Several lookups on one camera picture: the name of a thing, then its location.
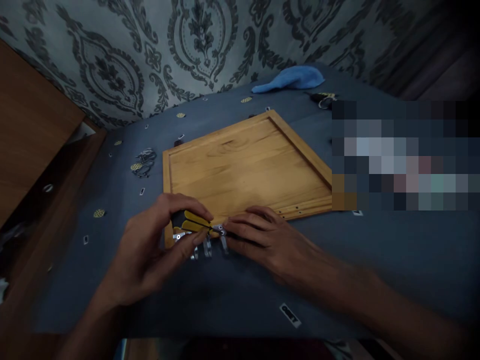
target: keyring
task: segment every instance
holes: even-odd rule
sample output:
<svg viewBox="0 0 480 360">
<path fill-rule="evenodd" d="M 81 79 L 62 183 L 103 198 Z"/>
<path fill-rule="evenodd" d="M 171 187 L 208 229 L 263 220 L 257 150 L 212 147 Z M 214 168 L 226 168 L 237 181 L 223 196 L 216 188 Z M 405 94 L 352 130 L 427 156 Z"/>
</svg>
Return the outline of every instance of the keyring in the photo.
<svg viewBox="0 0 480 360">
<path fill-rule="evenodd" d="M 323 103 L 325 100 L 328 100 L 328 103 L 327 103 L 327 105 L 324 107 L 324 105 L 322 105 L 322 103 Z M 320 102 L 318 103 L 318 107 L 319 107 L 320 109 L 326 110 L 326 109 L 329 108 L 330 105 L 332 105 L 332 103 L 333 103 L 334 101 L 337 101 L 337 99 L 336 99 L 335 97 L 333 97 L 333 96 L 327 96 L 326 98 L 320 100 Z"/>
</svg>

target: paper tag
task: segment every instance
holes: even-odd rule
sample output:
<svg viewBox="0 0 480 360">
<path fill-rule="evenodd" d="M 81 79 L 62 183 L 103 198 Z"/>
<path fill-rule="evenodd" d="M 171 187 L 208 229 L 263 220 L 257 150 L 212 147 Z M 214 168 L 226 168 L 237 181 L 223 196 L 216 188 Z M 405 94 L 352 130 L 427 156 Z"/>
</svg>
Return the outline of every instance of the paper tag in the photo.
<svg viewBox="0 0 480 360">
<path fill-rule="evenodd" d="M 283 303 L 282 305 L 280 305 L 280 310 L 286 316 L 286 318 L 290 320 L 291 324 L 295 327 L 295 329 L 298 329 L 298 327 L 302 325 L 302 322 L 299 320 L 298 317 L 295 316 L 292 310 L 289 309 L 287 304 Z"/>
</svg>

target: blue tablecloth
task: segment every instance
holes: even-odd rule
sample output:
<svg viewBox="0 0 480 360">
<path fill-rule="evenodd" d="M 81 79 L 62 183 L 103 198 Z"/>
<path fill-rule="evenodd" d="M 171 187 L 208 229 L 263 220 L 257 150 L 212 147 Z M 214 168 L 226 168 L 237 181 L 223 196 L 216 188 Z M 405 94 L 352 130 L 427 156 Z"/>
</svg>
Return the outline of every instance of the blue tablecloth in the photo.
<svg viewBox="0 0 480 360">
<path fill-rule="evenodd" d="M 315 64 L 326 81 L 315 90 L 344 100 L 382 103 L 399 100 L 344 73 Z M 126 221 L 162 193 L 162 151 L 182 134 L 185 142 L 237 123 L 266 107 L 274 109 L 332 166 L 329 142 L 332 113 L 320 110 L 303 90 L 252 94 L 253 85 L 206 95 L 150 119 L 112 131 L 82 186 L 77 226 L 66 255 L 55 264 L 36 309 L 38 332 L 67 332 L 80 318 L 113 258 Z M 252 100 L 241 100 L 252 96 Z M 178 118 L 177 113 L 186 116 Z M 130 166 L 143 149 L 158 154 L 149 178 L 132 175 Z M 96 209 L 105 209 L 101 219 Z M 468 211 L 351 211 L 310 216 L 291 222 L 333 255 L 376 270 L 393 288 L 436 312 L 461 321 L 476 314 L 479 284 L 479 216 Z M 83 237 L 89 236 L 88 245 Z M 280 311 L 286 303 L 302 325 L 294 328 Z M 266 270 L 232 254 L 188 261 L 164 289 L 129 311 L 128 337 L 315 337 L 369 336 L 345 316 L 317 308 L 276 284 Z"/>
</svg>

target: damask wallpaper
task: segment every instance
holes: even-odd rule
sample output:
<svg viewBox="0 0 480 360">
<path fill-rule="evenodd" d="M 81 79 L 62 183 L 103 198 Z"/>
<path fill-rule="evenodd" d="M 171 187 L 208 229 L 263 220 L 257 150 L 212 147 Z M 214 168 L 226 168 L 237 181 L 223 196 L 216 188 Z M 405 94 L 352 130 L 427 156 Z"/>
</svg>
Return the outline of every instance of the damask wallpaper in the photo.
<svg viewBox="0 0 480 360">
<path fill-rule="evenodd" d="M 101 127 L 321 61 L 382 88 L 441 0 L 3 0 L 0 38 Z"/>
</svg>

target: blue cloth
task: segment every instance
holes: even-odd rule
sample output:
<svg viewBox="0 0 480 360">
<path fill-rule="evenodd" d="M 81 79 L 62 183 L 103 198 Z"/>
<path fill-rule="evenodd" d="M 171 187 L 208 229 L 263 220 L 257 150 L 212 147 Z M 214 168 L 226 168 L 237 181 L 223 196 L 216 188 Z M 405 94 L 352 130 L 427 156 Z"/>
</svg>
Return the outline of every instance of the blue cloth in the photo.
<svg viewBox="0 0 480 360">
<path fill-rule="evenodd" d="M 325 81 L 322 73 L 312 66 L 292 66 L 283 69 L 272 81 L 254 86 L 254 94 L 266 93 L 272 89 L 311 89 Z"/>
</svg>

